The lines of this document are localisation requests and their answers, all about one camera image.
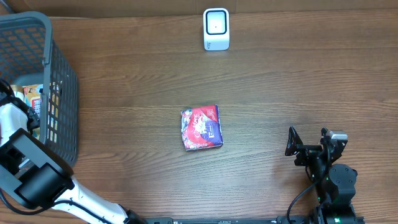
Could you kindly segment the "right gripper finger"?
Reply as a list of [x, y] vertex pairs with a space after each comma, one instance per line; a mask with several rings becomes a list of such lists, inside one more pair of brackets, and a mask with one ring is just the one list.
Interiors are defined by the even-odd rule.
[[330, 140], [330, 137], [328, 135], [328, 129], [326, 127], [322, 127], [321, 129], [321, 139], [320, 139], [320, 144], [328, 144]]
[[295, 128], [291, 126], [289, 128], [289, 136], [287, 146], [285, 149], [285, 156], [293, 156], [300, 152], [300, 148], [303, 146], [303, 142], [296, 132]]

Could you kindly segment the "red purple tissue pack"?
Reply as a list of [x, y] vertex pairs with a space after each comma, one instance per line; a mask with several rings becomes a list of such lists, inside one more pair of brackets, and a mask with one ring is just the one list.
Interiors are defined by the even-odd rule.
[[221, 147], [218, 105], [208, 105], [181, 111], [181, 135], [186, 151]]

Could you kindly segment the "orange cream snack bag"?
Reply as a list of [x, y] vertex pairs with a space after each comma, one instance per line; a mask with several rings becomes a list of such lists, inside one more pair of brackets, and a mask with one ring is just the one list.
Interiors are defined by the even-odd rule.
[[[23, 91], [24, 91], [24, 102], [30, 106], [34, 112], [38, 115], [40, 118], [40, 113], [41, 113], [41, 94], [43, 92], [43, 84], [35, 84], [35, 85], [27, 85], [27, 86], [22, 86]], [[50, 84], [50, 88], [53, 90], [56, 90], [57, 93], [60, 93], [60, 84], [57, 84], [56, 82], [52, 82]], [[51, 100], [55, 102], [55, 104], [58, 106], [59, 103], [59, 97], [56, 96], [55, 94], [51, 95]], [[58, 118], [58, 109], [54, 105], [51, 105], [49, 103], [49, 112], [51, 112], [52, 115], [55, 115], [56, 118]], [[57, 130], [58, 128], [58, 121], [55, 120], [55, 118], [50, 117], [50, 127], [54, 128]], [[54, 134], [53, 136], [50, 136], [50, 140], [57, 142], [56, 137], [57, 134], [55, 134], [53, 131], [50, 131], [50, 134]], [[35, 128], [33, 130], [33, 137], [36, 139], [39, 139], [40, 137], [40, 128]]]

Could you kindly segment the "white tube gold cap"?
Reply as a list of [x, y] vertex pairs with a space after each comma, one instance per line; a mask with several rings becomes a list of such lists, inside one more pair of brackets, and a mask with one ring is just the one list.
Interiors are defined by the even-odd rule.
[[20, 85], [11, 85], [15, 97], [19, 98], [21, 101], [25, 102], [24, 88]]

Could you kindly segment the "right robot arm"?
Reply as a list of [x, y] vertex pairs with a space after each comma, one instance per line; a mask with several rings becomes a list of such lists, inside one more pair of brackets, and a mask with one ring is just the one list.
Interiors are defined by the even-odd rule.
[[[311, 185], [292, 200], [282, 223], [364, 223], [363, 217], [356, 216], [351, 203], [356, 194], [358, 172], [336, 163], [347, 143], [346, 133], [324, 127], [317, 145], [304, 144], [295, 128], [289, 128], [285, 155], [296, 157], [295, 165], [305, 168]], [[293, 217], [291, 211], [295, 203], [313, 189], [318, 205], [307, 216]]]

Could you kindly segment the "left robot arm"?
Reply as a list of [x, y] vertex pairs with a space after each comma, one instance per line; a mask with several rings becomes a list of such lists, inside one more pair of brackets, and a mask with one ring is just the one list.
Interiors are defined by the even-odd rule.
[[21, 215], [60, 210], [88, 223], [145, 222], [82, 186], [69, 164], [33, 137], [39, 126], [38, 114], [1, 80], [1, 200], [8, 209]]

